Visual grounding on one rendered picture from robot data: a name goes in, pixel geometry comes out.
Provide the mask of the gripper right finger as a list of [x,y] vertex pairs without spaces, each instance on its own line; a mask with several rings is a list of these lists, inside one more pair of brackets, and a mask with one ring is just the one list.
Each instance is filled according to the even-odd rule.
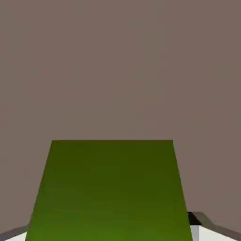
[[204,213],[187,214],[193,241],[241,241],[241,233],[215,224]]

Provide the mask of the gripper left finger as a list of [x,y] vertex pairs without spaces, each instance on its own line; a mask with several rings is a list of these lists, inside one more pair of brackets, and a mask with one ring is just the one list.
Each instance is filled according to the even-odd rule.
[[0,241],[25,241],[30,224],[0,233]]

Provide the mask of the small green cube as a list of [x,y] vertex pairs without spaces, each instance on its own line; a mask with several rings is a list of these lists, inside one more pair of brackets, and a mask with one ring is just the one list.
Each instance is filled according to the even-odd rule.
[[193,241],[173,141],[53,141],[25,241]]

